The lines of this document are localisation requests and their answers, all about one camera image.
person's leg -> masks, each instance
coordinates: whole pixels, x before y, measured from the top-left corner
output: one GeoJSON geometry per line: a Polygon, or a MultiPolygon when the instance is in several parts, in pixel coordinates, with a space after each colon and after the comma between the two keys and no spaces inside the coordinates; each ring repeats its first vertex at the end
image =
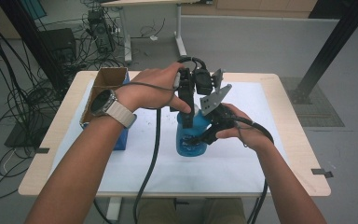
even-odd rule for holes
{"type": "Polygon", "coordinates": [[[205,224],[245,224],[246,217],[240,198],[207,199],[204,206],[205,224]]]}
{"type": "Polygon", "coordinates": [[[138,224],[179,224],[173,199],[142,199],[138,224]]]}

watch face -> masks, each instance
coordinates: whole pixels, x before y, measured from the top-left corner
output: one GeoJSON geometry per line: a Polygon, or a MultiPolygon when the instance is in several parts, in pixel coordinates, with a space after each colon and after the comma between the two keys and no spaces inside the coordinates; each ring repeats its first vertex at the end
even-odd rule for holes
{"type": "Polygon", "coordinates": [[[96,113],[99,110],[103,108],[103,106],[107,103],[109,100],[110,95],[112,94],[112,91],[105,90],[102,91],[100,94],[95,97],[94,101],[91,104],[91,113],[96,113]]]}

table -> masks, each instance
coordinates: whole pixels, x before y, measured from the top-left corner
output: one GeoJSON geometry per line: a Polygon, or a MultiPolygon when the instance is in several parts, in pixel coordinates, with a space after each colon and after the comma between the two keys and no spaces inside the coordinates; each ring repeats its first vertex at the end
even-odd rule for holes
{"type": "Polygon", "coordinates": [[[127,32],[126,15],[124,7],[131,6],[144,6],[144,5],[167,5],[176,4],[176,32],[174,32],[176,45],[179,49],[181,57],[186,56],[186,49],[182,40],[181,31],[181,14],[182,14],[182,3],[195,3],[199,0],[118,0],[115,2],[108,2],[101,4],[102,7],[116,7],[120,15],[121,29],[124,37],[124,60],[126,63],[131,63],[131,38],[127,32]]]}
{"type": "MultiPolygon", "coordinates": [[[[130,78],[135,77],[139,72],[129,72],[130,78]]],[[[23,178],[19,187],[21,195],[38,195],[46,184],[53,160],[58,148],[64,138],[71,119],[81,102],[84,92],[90,81],[96,77],[95,71],[79,72],[51,123],[50,128],[40,147],[49,148],[48,153],[37,153],[34,160],[23,178]]],[[[314,175],[311,169],[320,168],[310,143],[296,117],[286,92],[279,78],[273,74],[247,74],[247,73],[225,73],[224,80],[228,82],[254,82],[260,83],[267,98],[273,119],[282,144],[287,154],[290,168],[310,196],[328,196],[331,189],[323,175],[314,175]]],[[[163,193],[148,193],[151,197],[161,197],[163,193]]],[[[188,194],[177,192],[178,196],[195,197],[222,197],[226,194],[219,193],[197,193],[188,194]]],[[[98,192],[98,196],[105,197],[133,197],[135,193],[98,192]]],[[[235,192],[229,196],[255,196],[249,192],[235,192]]]]}

person's left hand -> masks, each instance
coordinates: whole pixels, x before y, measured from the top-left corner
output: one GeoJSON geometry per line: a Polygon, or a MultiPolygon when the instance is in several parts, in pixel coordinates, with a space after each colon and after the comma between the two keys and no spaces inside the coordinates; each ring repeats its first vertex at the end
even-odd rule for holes
{"type": "Polygon", "coordinates": [[[145,83],[158,86],[161,90],[144,85],[127,85],[116,90],[117,98],[121,104],[132,112],[143,108],[160,108],[169,105],[179,111],[190,113],[191,108],[177,96],[173,96],[173,82],[179,68],[184,67],[181,63],[172,63],[164,69],[145,69],[131,82],[145,83]]]}

hand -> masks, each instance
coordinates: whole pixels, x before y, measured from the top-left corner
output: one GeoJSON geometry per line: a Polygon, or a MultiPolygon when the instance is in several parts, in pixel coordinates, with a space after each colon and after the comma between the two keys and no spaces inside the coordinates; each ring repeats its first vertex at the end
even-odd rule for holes
{"type": "MultiPolygon", "coordinates": [[[[145,69],[131,82],[145,83],[172,90],[177,71],[182,67],[184,66],[181,63],[172,63],[164,69],[145,69]]],[[[190,106],[175,96],[173,91],[168,90],[144,85],[127,85],[116,90],[116,94],[118,100],[131,111],[140,107],[160,108],[169,105],[179,111],[190,113],[190,106]]]]}
{"type": "MultiPolygon", "coordinates": [[[[250,119],[247,114],[240,111],[236,106],[231,104],[223,104],[223,105],[227,106],[236,116],[250,119]]],[[[238,122],[238,124],[239,127],[226,129],[218,132],[216,134],[216,137],[217,138],[238,137],[246,146],[254,150],[258,150],[261,147],[264,147],[267,144],[271,143],[269,139],[257,129],[241,122],[238,122]]]]}

